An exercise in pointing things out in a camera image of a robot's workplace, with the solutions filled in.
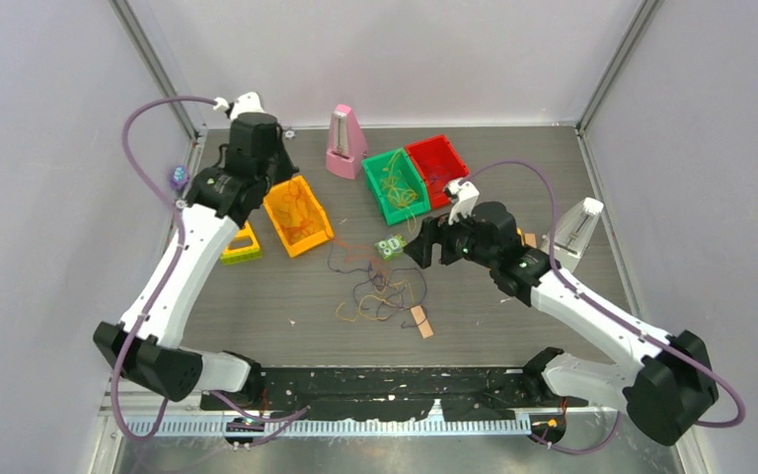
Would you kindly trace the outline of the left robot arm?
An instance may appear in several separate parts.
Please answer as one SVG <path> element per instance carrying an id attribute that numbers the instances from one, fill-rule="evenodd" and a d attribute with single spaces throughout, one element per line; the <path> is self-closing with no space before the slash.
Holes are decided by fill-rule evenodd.
<path id="1" fill-rule="evenodd" d="M 263 112 L 231 122 L 221 166 L 192 179 L 175 240 L 135 302 L 116 324 L 101 323 L 93 341 L 126 379 L 171 401 L 191 392 L 224 391 L 241 409 L 264 393 L 256 363 L 232 353 L 185 349 L 182 339 L 193 304 L 228 244 L 276 185 L 297 172 L 285 150 L 283 129 Z"/>

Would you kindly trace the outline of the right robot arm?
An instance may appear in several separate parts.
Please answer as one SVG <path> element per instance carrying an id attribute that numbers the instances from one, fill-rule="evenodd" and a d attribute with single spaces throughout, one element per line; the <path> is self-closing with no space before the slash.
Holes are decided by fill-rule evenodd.
<path id="1" fill-rule="evenodd" d="M 547 348 L 528 361 L 524 392 L 537 405 L 574 397 L 626 414 L 651 440 L 671 446 L 719 398 L 705 342 L 690 331 L 672 335 L 600 297 L 545 251 L 519 236 L 496 201 L 466 216 L 428 217 L 404 252 L 422 269 L 439 251 L 444 266 L 460 260 L 486 268 L 496 287 L 578 332 L 611 358 L 604 364 Z"/>

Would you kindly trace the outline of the green owl puzzle piece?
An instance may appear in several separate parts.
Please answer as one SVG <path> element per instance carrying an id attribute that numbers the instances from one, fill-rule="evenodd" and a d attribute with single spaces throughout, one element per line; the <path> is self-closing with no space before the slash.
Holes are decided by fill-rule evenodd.
<path id="1" fill-rule="evenodd" d="M 391 260 L 404 251 L 407 241 L 401 234 L 389 235 L 377 241 L 374 248 L 377 254 L 384 260 Z"/>

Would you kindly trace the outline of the green plastic bin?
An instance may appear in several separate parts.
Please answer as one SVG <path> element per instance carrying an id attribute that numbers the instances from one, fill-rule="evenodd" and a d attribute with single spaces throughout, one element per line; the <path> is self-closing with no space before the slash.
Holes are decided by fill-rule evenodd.
<path id="1" fill-rule="evenodd" d="M 362 169 L 387 225 L 431 211 L 425 183 L 404 148 L 366 158 Z"/>

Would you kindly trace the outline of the red plastic bin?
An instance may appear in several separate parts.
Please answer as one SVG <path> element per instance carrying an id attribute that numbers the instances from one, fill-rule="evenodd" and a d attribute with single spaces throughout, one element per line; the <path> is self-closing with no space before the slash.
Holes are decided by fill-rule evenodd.
<path id="1" fill-rule="evenodd" d="M 451 180 L 468 176 L 470 170 L 447 136 L 438 134 L 405 145 L 404 149 L 425 183 L 431 209 L 449 204 L 445 186 Z"/>

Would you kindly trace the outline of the small tan wooden block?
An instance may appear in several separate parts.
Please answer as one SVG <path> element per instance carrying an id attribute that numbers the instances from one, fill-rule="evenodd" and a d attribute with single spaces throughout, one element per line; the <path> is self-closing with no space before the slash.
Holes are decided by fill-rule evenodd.
<path id="1" fill-rule="evenodd" d="M 524 233 L 522 235 L 522 241 L 526 246 L 529 246 L 531 248 L 538 247 L 536 235 L 533 233 Z"/>

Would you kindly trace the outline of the pink metronome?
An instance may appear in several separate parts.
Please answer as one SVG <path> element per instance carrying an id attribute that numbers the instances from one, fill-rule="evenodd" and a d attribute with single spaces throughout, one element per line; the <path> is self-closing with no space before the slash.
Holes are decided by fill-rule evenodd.
<path id="1" fill-rule="evenodd" d="M 368 154 L 364 132 L 352 107 L 339 104 L 331 114 L 326 169 L 340 178 L 355 180 Z"/>

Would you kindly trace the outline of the orange plastic bin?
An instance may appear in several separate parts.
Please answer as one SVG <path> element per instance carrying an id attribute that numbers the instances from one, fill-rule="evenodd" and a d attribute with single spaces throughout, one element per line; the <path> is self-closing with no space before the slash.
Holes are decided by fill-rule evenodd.
<path id="1" fill-rule="evenodd" d="M 335 238 L 325 209 L 301 175 L 273 186 L 264 198 L 264 208 L 292 259 Z"/>

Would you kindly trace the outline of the white metronome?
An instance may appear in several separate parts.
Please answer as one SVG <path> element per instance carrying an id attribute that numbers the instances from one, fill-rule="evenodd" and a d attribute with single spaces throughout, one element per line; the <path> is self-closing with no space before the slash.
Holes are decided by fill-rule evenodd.
<path id="1" fill-rule="evenodd" d="M 588 248 L 604 207 L 602 201 L 585 197 L 558 219 L 552 228 L 554 240 L 549 235 L 544 235 L 539 248 L 549 253 L 552 241 L 554 258 L 573 273 Z"/>

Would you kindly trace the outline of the yellow green triangle block left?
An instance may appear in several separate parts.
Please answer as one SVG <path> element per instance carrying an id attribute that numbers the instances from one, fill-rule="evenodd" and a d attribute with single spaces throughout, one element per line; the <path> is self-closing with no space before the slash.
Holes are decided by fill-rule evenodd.
<path id="1" fill-rule="evenodd" d="M 236 265 L 262 257 L 262 248 L 250 223 L 245 223 L 219 257 L 225 266 Z"/>

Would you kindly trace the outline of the purple paw toy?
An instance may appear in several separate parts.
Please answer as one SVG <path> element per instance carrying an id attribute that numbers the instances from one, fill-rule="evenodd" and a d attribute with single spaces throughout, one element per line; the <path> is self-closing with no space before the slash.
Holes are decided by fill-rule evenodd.
<path id="1" fill-rule="evenodd" d="M 169 175 L 169 184 L 175 192 L 181 192 L 190 181 L 190 172 L 184 165 L 179 165 Z"/>

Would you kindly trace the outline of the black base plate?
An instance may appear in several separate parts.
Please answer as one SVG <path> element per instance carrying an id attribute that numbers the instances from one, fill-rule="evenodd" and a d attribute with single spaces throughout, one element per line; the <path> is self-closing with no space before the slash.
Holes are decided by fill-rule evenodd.
<path id="1" fill-rule="evenodd" d="M 298 411 L 307 421 L 404 422 L 440 408 L 446 420 L 501 421 L 519 409 L 583 408 L 536 378 L 510 366 L 292 366 L 255 364 L 238 389 L 210 382 L 196 386 L 200 407 L 266 410 L 277 417 Z"/>

